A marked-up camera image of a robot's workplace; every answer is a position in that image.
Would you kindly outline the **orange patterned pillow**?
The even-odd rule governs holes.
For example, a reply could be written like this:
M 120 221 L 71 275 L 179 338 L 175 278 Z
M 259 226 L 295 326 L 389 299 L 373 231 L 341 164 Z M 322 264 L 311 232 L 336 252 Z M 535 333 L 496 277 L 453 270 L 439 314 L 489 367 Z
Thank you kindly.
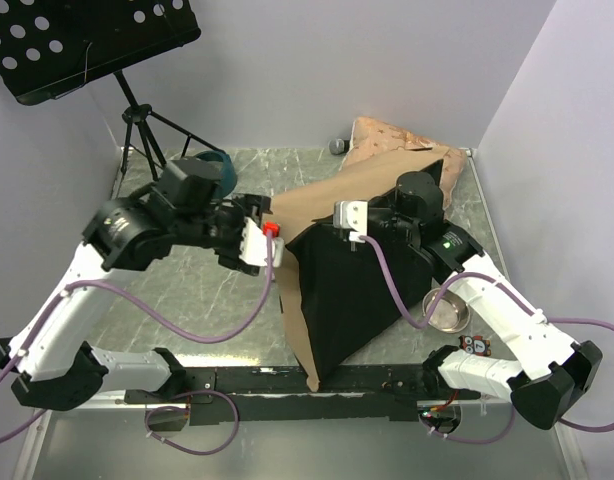
M 342 167 L 365 161 L 371 157 L 396 150 L 414 151 L 423 148 L 438 148 L 443 159 L 440 188 L 443 191 L 443 209 L 451 205 L 452 193 L 466 164 L 466 154 L 454 147 L 441 144 L 433 139 L 417 135 L 372 117 L 358 117 L 352 126 L 350 150 Z

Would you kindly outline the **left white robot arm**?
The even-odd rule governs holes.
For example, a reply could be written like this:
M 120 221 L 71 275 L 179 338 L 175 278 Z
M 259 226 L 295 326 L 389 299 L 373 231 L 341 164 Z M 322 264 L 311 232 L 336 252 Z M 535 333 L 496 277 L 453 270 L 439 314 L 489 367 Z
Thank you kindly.
M 0 370 L 14 374 L 17 401 L 68 411 L 110 391 L 179 398 L 187 373 L 169 350 L 114 352 L 90 345 L 88 335 L 176 246 L 211 250 L 227 269 L 271 275 L 281 242 L 263 223 L 270 211 L 269 197 L 224 189 L 219 170 L 196 157 L 171 161 L 157 180 L 104 203 L 43 308 L 19 334 L 0 339 Z

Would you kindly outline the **tan black pet tent fabric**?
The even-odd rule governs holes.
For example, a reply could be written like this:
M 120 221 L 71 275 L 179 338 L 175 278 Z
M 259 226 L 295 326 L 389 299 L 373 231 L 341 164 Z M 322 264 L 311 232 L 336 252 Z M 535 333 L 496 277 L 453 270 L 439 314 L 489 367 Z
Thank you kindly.
M 265 218 L 285 242 L 275 270 L 284 331 L 311 391 L 401 316 L 373 248 L 352 248 L 331 228 L 335 203 L 382 196 L 410 171 L 429 168 L 438 178 L 445 161 L 462 160 L 449 147 L 393 150 L 273 196 Z

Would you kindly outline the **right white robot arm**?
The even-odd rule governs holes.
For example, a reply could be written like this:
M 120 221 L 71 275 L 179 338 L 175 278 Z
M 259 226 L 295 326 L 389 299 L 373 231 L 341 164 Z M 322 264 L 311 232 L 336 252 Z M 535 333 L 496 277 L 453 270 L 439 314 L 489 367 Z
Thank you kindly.
M 467 347 L 432 354 L 426 392 L 445 398 L 467 389 L 510 402 L 533 426 L 548 430 L 590 389 L 603 354 L 577 341 L 532 306 L 504 277 L 483 247 L 442 213 L 442 192 L 426 172 L 407 172 L 383 197 L 361 208 L 362 240 L 390 233 L 430 266 L 441 293 L 471 307 L 511 351 L 494 359 Z

